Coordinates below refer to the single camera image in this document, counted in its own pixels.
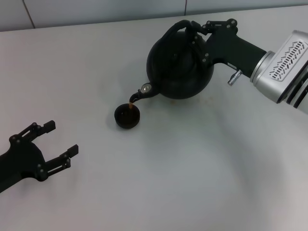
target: kettle spout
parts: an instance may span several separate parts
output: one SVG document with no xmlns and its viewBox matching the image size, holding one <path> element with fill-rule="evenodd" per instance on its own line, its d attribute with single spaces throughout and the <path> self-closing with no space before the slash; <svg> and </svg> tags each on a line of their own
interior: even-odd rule
<svg viewBox="0 0 308 231">
<path fill-rule="evenodd" d="M 136 92 L 130 97 L 129 102 L 134 103 L 138 100 L 151 98 L 158 94 L 159 94 L 159 91 L 155 87 L 153 87 L 151 83 L 145 83 L 143 84 L 141 89 L 138 90 L 138 92 Z"/>
</svg>

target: white table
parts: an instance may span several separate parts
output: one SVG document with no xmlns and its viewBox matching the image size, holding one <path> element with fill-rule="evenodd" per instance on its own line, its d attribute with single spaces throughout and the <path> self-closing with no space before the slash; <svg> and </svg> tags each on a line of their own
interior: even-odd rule
<svg viewBox="0 0 308 231">
<path fill-rule="evenodd" d="M 308 31 L 308 6 L 0 33 L 0 151 L 32 122 L 46 160 L 74 144 L 72 167 L 0 194 L 1 231 L 307 231 L 308 116 L 215 66 L 202 93 L 114 110 L 147 81 L 153 44 L 182 19 L 238 20 L 238 35 L 277 51 Z"/>
</svg>

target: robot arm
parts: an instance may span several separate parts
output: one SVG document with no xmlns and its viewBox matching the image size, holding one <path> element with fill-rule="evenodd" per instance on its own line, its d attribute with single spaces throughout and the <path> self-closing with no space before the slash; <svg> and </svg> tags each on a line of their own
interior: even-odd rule
<svg viewBox="0 0 308 231">
<path fill-rule="evenodd" d="M 78 154 L 74 145 L 59 157 L 45 162 L 42 152 L 32 141 L 45 133 L 55 130 L 55 122 L 44 126 L 33 123 L 19 134 L 10 137 L 11 147 L 0 155 L 0 193 L 24 178 L 44 181 L 49 176 L 71 167 L 71 159 Z"/>
<path fill-rule="evenodd" d="M 275 54 L 239 38 L 236 26 L 234 19 L 208 21 L 202 26 L 212 33 L 202 47 L 206 62 L 224 63 L 235 69 L 237 72 L 231 77 L 229 85 L 243 74 L 270 100 L 275 103 L 285 100 L 308 114 L 308 34 L 293 31 Z M 200 46 L 197 42 L 199 37 L 194 38 L 192 45 Z"/>
</svg>

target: wall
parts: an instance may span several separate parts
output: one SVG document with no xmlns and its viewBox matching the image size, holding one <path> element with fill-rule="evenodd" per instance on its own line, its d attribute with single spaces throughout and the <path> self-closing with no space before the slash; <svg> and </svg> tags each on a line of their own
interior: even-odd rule
<svg viewBox="0 0 308 231">
<path fill-rule="evenodd" d="M 0 31 L 31 28 L 22 0 L 0 0 Z"/>
<path fill-rule="evenodd" d="M 0 31 L 303 5 L 308 0 L 24 0 L 24 3 L 0 0 Z"/>
</svg>

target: black kettle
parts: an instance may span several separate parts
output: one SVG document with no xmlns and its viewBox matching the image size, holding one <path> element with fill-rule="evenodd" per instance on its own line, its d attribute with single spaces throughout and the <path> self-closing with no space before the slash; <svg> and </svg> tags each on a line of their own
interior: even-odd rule
<svg viewBox="0 0 308 231">
<path fill-rule="evenodd" d="M 209 83 L 214 66 L 205 64 L 200 53 L 191 43 L 199 39 L 200 47 L 205 41 L 193 30 L 190 21 L 173 25 L 152 47 L 146 64 L 149 83 L 145 83 L 129 99 L 129 104 L 119 106 L 115 111 L 117 124 L 132 128 L 139 122 L 140 113 L 134 102 L 162 94 L 171 99 L 187 99 L 201 92 Z"/>
</svg>

